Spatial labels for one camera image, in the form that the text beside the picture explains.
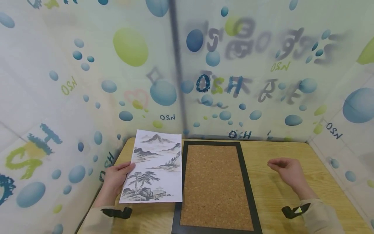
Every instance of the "blue circle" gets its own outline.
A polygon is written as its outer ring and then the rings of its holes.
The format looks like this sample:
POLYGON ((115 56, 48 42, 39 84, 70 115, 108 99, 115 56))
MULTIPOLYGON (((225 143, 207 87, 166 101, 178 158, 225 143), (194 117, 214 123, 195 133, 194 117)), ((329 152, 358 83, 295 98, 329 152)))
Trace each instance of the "blue circle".
POLYGON ((71 191, 71 185, 66 185, 64 187, 64 194, 67 195, 70 193, 70 191, 71 191))
POLYGON ((58 80, 58 74, 57 74, 57 72, 55 72, 55 71, 50 71, 50 72, 49 72, 49 77, 50 77, 52 80, 54 80, 54 81, 58 80))
POLYGON ((279 89, 285 89, 286 88, 286 84, 285 83, 279 83, 278 84, 278 88, 279 89))
POLYGON ((223 17, 225 17, 227 14, 229 13, 229 8, 227 6, 224 6, 222 9, 221 9, 221 15, 223 17))
POLYGON ((317 89, 317 82, 312 78, 303 79, 299 84, 299 89, 305 94, 312 93, 317 89))
POLYGON ((46 191, 46 186, 42 182, 33 182, 21 189, 17 195, 17 205, 27 208, 37 203, 46 191))
POLYGON ((322 40, 325 40, 325 39, 327 39, 330 35, 331 35, 331 30, 330 30, 330 29, 325 30, 325 31, 322 33, 321 39, 322 39, 322 40))
POLYGON ((177 100, 174 85, 166 80, 157 80, 150 89, 152 99, 161 106, 171 106, 177 100))
POLYGON ((93 137, 94 137, 93 140, 95 141, 95 143, 97 145, 101 145, 101 143, 102 143, 102 134, 101 134, 101 132, 100 131, 96 131, 93 137))
POLYGON ((374 118, 374 89, 360 88, 352 92, 343 104, 343 115, 352 123, 361 124, 374 118))
POLYGON ((181 90, 185 94, 189 94, 190 92, 192 92, 193 87, 194 87, 194 84, 190 80, 185 80, 181 83, 181 90))
POLYGON ((83 48, 83 46, 85 46, 85 43, 79 38, 75 38, 74 44, 78 48, 83 48))
POLYGON ((306 110, 306 106, 305 106, 305 105, 300 105, 300 106, 299 106, 299 110, 301 110, 301 111, 305 111, 305 110, 306 110))
POLYGON ((206 105, 206 106, 211 106, 213 104, 213 98, 212 96, 210 96, 209 94, 205 94, 202 98, 201 98, 201 103, 206 105))
POLYGON ((347 171, 345 173, 346 179, 350 182, 355 182, 356 181, 356 175, 353 171, 347 171))
POLYGON ((91 55, 87 56, 87 61, 89 61, 90 63, 93 63, 95 61, 95 58, 92 57, 91 55))
POLYGON ((111 80, 104 80, 101 82, 101 88, 105 92, 115 92, 117 90, 117 85, 111 80))
POLYGON ((0 12, 0 23, 7 28, 14 28, 15 26, 14 20, 4 12, 0 12))
POLYGON ((297 126, 303 122, 303 119, 298 115, 289 115, 285 118, 284 123, 288 126, 297 126))
POLYGON ((220 63, 220 53, 218 51, 208 52, 205 57, 206 64, 215 67, 220 63))
POLYGON ((61 176, 61 170, 57 169, 54 172, 52 172, 52 179, 57 180, 61 176))
POLYGON ((336 159, 331 159, 330 164, 333 168, 338 169, 339 168, 339 162, 336 159))
POLYGON ((64 232, 64 227, 62 224, 57 224, 55 228, 53 229, 52 234, 62 234, 64 232))
POLYGON ((83 69, 83 71, 88 71, 90 69, 90 65, 87 63, 82 63, 80 67, 83 69))
POLYGON ((71 183, 79 183, 83 180, 86 174, 86 169, 82 165, 77 165, 69 172, 69 181, 71 183))
POLYGON ((163 17, 169 9, 168 0, 145 0, 145 3, 152 15, 157 17, 163 17))
POLYGON ((229 120, 231 118, 231 112, 228 110, 224 110, 220 113, 221 120, 229 120))
POLYGON ((78 143, 78 150, 80 151, 80 152, 82 152, 83 151, 83 149, 84 149, 84 144, 82 143, 82 142, 79 142, 78 143))
POLYGON ((131 121, 132 120, 132 114, 126 110, 121 111, 119 113, 119 118, 123 121, 131 121))
POLYGON ((85 101, 85 102, 88 102, 88 100, 89 100, 90 98, 88 97, 88 95, 83 95, 83 100, 85 101))
POLYGON ((249 118, 251 120, 258 120, 259 118, 261 118, 262 116, 262 112, 260 110, 254 110, 252 111, 252 113, 249 115, 249 118))
POLYGON ((82 59, 82 53, 79 52, 79 51, 74 51, 73 52, 73 57, 76 59, 76 60, 81 60, 82 59))
POLYGON ((245 109, 247 109, 247 106, 244 103, 242 103, 242 104, 239 105, 239 109, 245 110, 245 109))
POLYGON ((187 48, 192 52, 197 52, 203 46, 204 36, 199 29, 190 31, 187 35, 186 44, 187 48))

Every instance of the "sleeve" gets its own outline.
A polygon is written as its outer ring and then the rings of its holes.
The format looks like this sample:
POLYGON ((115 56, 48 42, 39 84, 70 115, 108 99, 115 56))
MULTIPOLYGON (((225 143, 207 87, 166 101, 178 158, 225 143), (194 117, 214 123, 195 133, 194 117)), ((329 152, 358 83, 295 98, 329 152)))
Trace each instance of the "sleeve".
POLYGON ((302 200, 301 206, 307 203, 310 203, 310 207, 302 217, 310 234, 345 233, 334 208, 325 205, 320 199, 302 200))
POLYGON ((114 206, 102 206, 92 208, 88 212, 80 234, 110 234, 113 225, 113 217, 106 216, 101 209, 113 209, 114 206))

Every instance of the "wooden table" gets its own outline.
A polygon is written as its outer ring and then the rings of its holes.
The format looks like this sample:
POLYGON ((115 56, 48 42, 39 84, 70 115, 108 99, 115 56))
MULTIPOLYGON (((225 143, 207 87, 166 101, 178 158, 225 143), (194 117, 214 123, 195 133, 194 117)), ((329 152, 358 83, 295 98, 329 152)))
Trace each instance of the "wooden table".
MULTIPOLYGON (((135 138, 130 138, 119 155, 116 164, 131 160, 135 138)), ((345 232, 371 233, 333 177, 322 164, 313 149, 306 143, 240 141, 249 179, 256 202, 258 216, 264 234, 307 234, 303 219, 286 219, 281 212, 284 206, 296 207, 298 197, 267 166, 271 158, 290 157, 300 160, 309 185, 327 204, 335 208, 345 232)), ((130 219, 114 219, 113 234, 170 234, 174 203, 118 204, 116 208, 131 207, 130 219)))

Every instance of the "black frame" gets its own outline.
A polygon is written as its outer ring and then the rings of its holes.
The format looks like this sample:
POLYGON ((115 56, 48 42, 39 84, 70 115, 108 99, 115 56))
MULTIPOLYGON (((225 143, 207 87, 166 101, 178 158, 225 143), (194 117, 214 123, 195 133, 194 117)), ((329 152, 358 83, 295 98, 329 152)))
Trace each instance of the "black frame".
POLYGON ((186 164, 187 164, 187 153, 189 145, 216 145, 216 146, 236 146, 237 155, 239 158, 240 169, 242 171, 242 177, 244 182, 245 193, 247 195, 247 201, 249 206, 249 212, 251 214, 253 231, 245 230, 232 230, 223 228, 208 228, 208 227, 196 227, 196 226, 185 226, 180 225, 182 203, 175 203, 173 227, 171 230, 172 234, 262 234, 262 229, 260 225, 260 220, 258 218, 258 213, 256 209, 255 200, 253 197, 253 192, 251 188, 251 183, 249 182, 247 168, 245 166, 245 161, 243 157, 242 147, 239 142, 205 142, 205 141, 184 141, 183 154, 182 154, 182 183, 184 189, 184 179, 186 174, 186 164))

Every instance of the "paper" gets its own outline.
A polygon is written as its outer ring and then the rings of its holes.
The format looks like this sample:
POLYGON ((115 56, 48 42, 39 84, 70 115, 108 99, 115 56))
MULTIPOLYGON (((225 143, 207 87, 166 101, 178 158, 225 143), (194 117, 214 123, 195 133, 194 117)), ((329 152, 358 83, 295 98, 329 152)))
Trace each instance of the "paper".
POLYGON ((138 130, 119 203, 182 202, 182 135, 138 130))

